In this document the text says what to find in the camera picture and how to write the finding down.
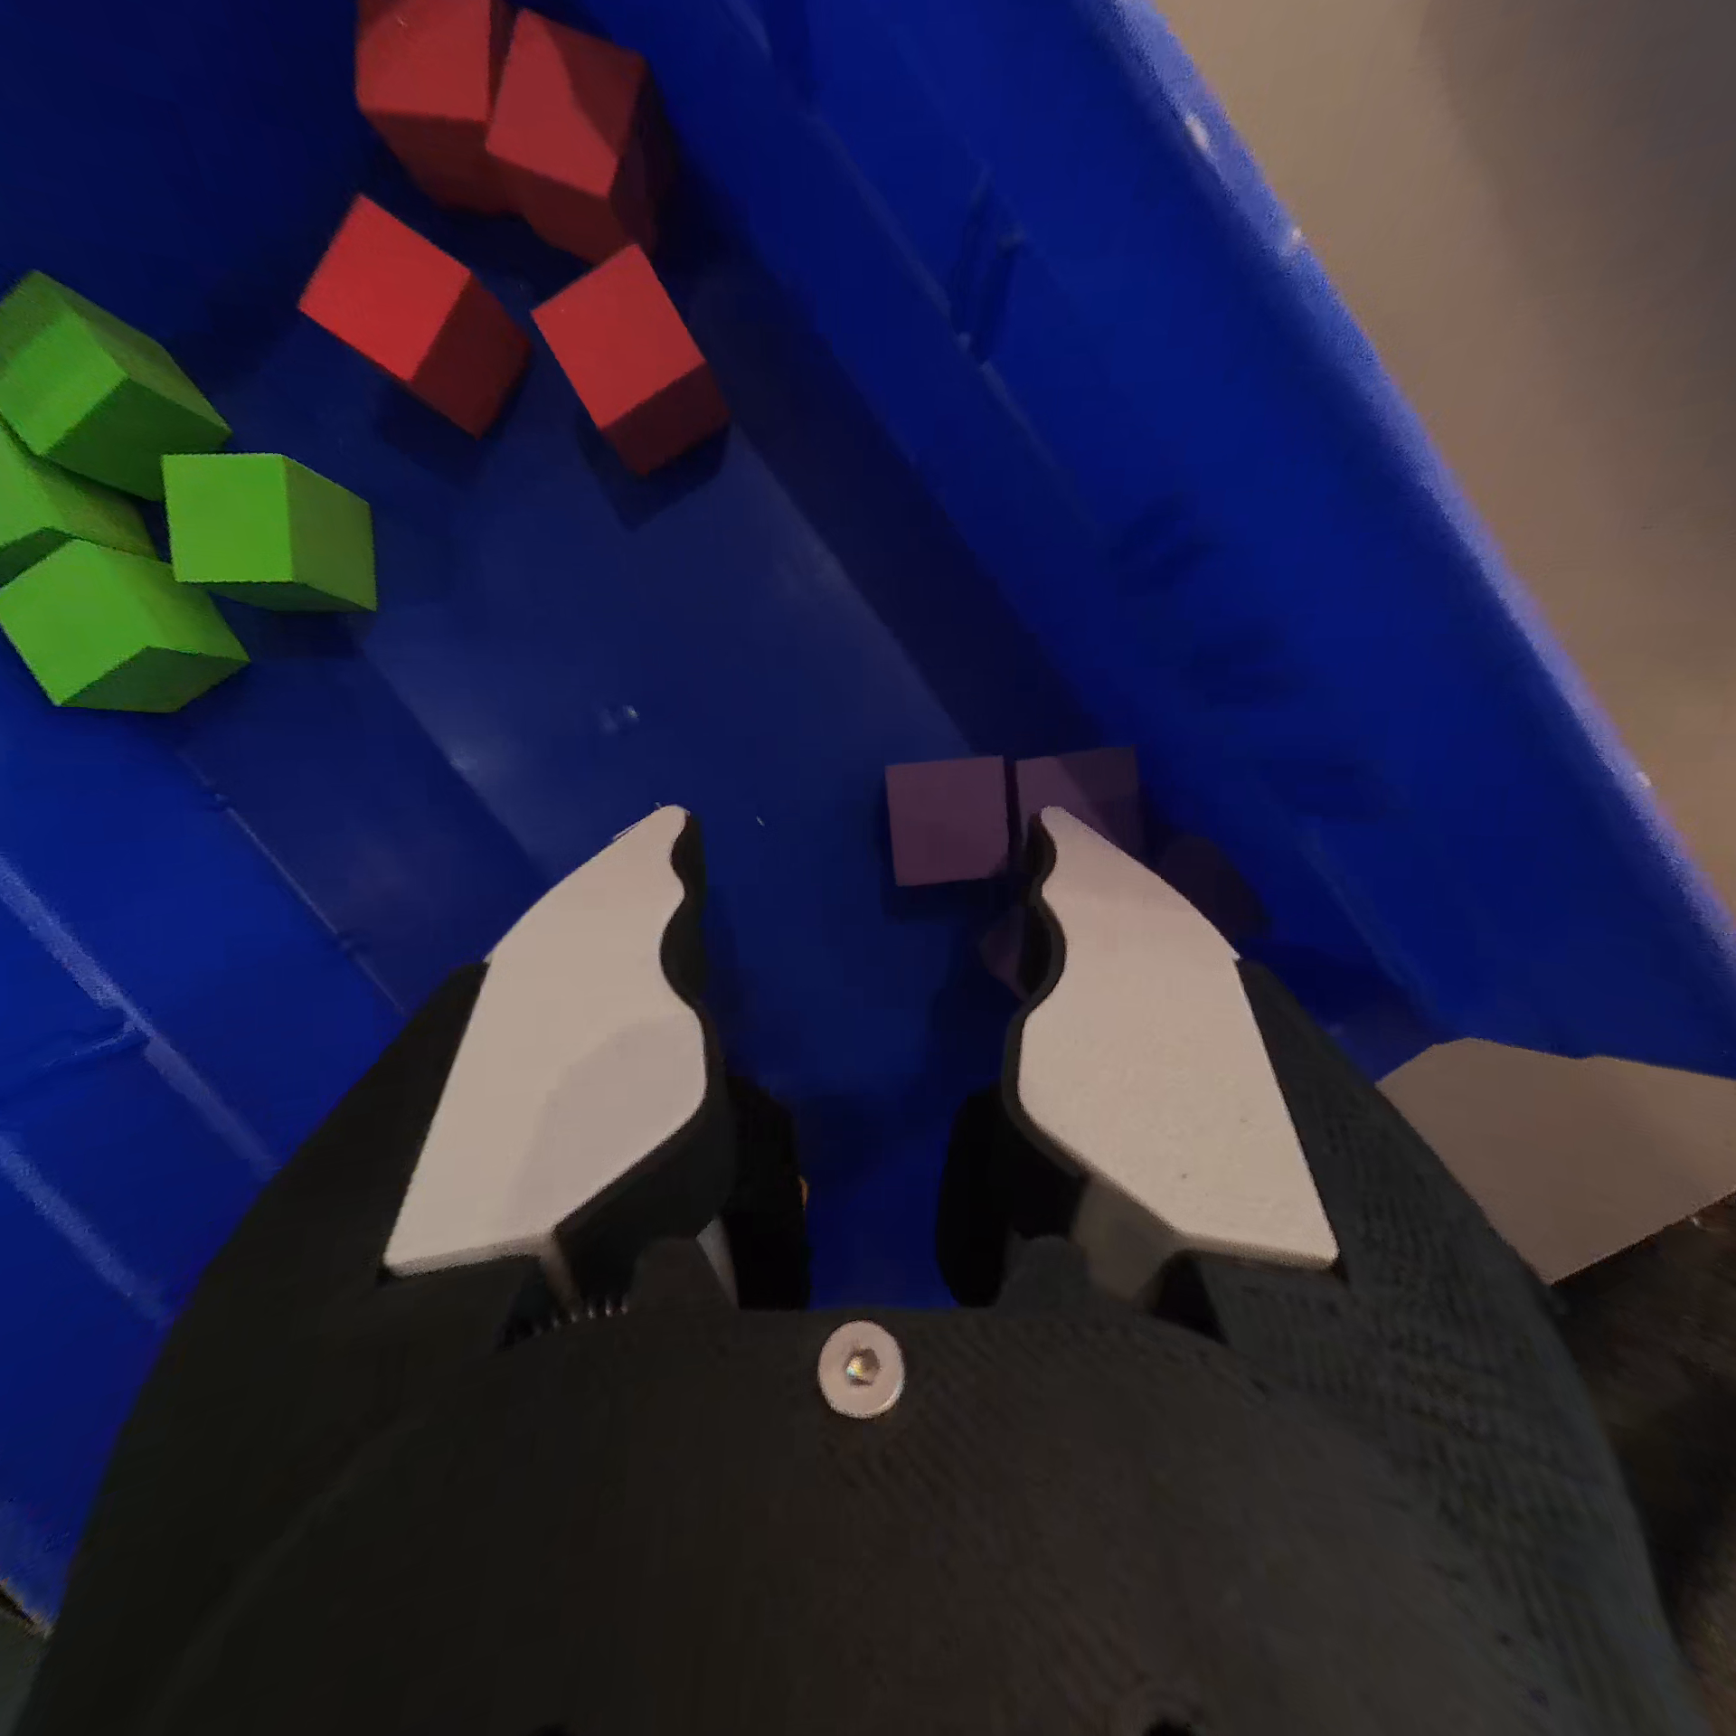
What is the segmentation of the red cube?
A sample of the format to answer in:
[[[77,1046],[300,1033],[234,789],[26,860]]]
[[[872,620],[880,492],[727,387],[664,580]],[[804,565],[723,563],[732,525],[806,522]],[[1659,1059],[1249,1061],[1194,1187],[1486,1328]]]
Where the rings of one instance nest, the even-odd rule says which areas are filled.
[[[650,476],[719,436],[723,391],[647,252],[625,246],[531,310],[616,459]]]
[[[486,133],[510,209],[548,246],[600,265],[653,250],[658,198],[646,157],[646,59],[523,11]]]
[[[531,361],[530,337],[477,273],[364,194],[296,306],[473,438],[499,422]]]
[[[515,12],[504,2],[359,2],[354,85],[362,116],[437,206],[508,209],[486,136]]]

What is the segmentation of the grey desk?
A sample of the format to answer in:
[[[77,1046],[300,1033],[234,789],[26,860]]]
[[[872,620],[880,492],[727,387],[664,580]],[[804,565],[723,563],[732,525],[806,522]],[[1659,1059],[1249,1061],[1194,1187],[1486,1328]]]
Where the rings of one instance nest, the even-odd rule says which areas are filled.
[[[1611,1004],[1393,1093],[1547,1277],[1733,1195],[1733,4],[1156,4],[1640,821]]]

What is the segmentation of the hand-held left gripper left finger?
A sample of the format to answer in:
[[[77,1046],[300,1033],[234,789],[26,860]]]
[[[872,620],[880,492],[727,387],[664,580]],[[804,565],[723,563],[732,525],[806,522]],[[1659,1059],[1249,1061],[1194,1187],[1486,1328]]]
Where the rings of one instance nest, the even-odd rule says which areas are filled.
[[[387,1271],[531,1255],[630,1271],[701,1239],[734,1181],[703,1007],[703,834],[661,806],[558,881],[489,956]]]

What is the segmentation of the purple cube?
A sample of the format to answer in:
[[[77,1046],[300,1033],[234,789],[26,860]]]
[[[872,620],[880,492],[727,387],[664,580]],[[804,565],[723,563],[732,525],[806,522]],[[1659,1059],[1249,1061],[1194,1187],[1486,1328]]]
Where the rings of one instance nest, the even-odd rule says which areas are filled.
[[[1227,944],[1245,949],[1269,931],[1265,902],[1226,852],[1194,834],[1176,834],[1157,855],[1157,875],[1209,923]]]
[[[1017,836],[1048,808],[1063,808],[1128,857],[1146,855],[1138,751],[1100,746],[1022,759],[1014,765]]]
[[[883,773],[895,885],[982,882],[1010,864],[1000,755],[892,765]]]

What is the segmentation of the blue plastic bin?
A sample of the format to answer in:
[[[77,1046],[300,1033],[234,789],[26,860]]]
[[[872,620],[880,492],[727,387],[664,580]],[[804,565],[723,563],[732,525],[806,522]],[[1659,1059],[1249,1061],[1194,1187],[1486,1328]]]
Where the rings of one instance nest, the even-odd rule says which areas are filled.
[[[1000,1052],[992,891],[900,894],[883,768],[1138,748],[1369,1074],[1432,1041],[1733,1078],[1733,923],[1160,24],[1130,4],[551,4],[647,56],[661,269],[730,431],[625,472],[537,343],[467,438],[298,312],[358,194],[444,213],[355,4],[4,4],[4,290],[161,341],[376,514],[371,620],[232,611],[166,718],[4,648],[4,1595],[53,1623],[150,1362],[459,966],[693,810],[709,1007],[796,1112],[828,1300],[941,1300]]]

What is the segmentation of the green cube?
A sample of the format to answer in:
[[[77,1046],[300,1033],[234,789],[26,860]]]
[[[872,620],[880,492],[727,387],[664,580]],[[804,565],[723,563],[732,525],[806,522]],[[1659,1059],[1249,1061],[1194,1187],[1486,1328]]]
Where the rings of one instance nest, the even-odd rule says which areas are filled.
[[[154,502],[168,456],[232,441],[164,345],[38,272],[2,301],[2,415],[36,457]]]
[[[2,424],[2,585],[67,544],[156,556],[136,502],[39,459]]]
[[[168,565],[179,584],[276,614],[379,608],[364,498],[279,453],[161,461]]]
[[[212,598],[168,565],[87,541],[11,580],[2,628],[60,710],[168,716],[250,663]]]

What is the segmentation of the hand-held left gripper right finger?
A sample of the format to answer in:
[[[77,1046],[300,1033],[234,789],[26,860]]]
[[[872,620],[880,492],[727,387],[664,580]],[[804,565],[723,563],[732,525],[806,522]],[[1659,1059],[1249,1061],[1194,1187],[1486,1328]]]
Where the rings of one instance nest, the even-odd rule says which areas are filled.
[[[1004,1098],[1081,1181],[1069,1239],[1094,1283],[1157,1293],[1182,1255],[1333,1270],[1236,947],[1069,810],[1037,812],[1029,841],[1048,966],[1014,1025]]]

